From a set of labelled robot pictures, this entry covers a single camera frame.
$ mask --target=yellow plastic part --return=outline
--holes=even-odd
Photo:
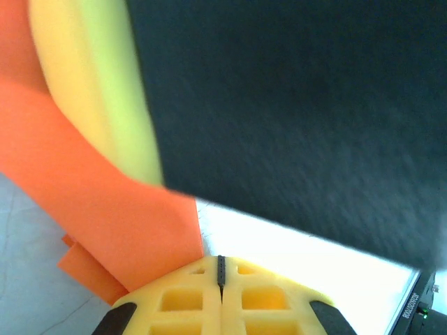
[[[122,172],[161,185],[125,0],[30,0],[29,18],[61,111]]]
[[[137,305],[123,335],[219,335],[216,272],[217,259],[203,258],[119,299],[113,308]]]
[[[123,335],[326,335],[310,302],[317,291],[226,258],[223,301],[217,258],[203,258],[118,300],[137,309]]]

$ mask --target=rectangular hole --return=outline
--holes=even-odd
[[[175,288],[163,294],[160,310],[163,312],[199,311],[202,307],[203,296],[200,290]]]
[[[199,323],[167,323],[152,325],[149,335],[201,335],[202,325]]]
[[[250,267],[245,266],[245,265],[238,265],[237,272],[238,272],[238,274],[254,274],[254,270]]]
[[[303,335],[294,320],[245,320],[247,335]]]
[[[200,268],[200,269],[193,271],[191,274],[204,274],[204,273],[205,273],[205,269]]]
[[[245,288],[242,309],[289,309],[284,290],[277,286]]]

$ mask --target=dark gray foam sheet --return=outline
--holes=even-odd
[[[445,1],[128,3],[168,187],[447,266]]]

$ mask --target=white surface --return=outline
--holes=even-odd
[[[410,270],[198,202],[210,252],[237,255],[330,295],[358,335],[382,334]],[[108,306],[57,268],[64,233],[0,175],[0,334],[90,334]],[[447,274],[435,306],[447,312]],[[380,304],[374,322],[369,311]]]

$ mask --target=black rubber pad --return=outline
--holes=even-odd
[[[122,335],[137,305],[128,302],[108,311],[92,335]]]
[[[169,188],[447,265],[445,1],[129,8]]]
[[[313,301],[310,303],[310,306],[328,335],[357,335],[348,321],[335,307],[321,301]]]
[[[226,282],[225,257],[217,256],[217,285],[221,291],[221,301],[224,299],[224,286]]]

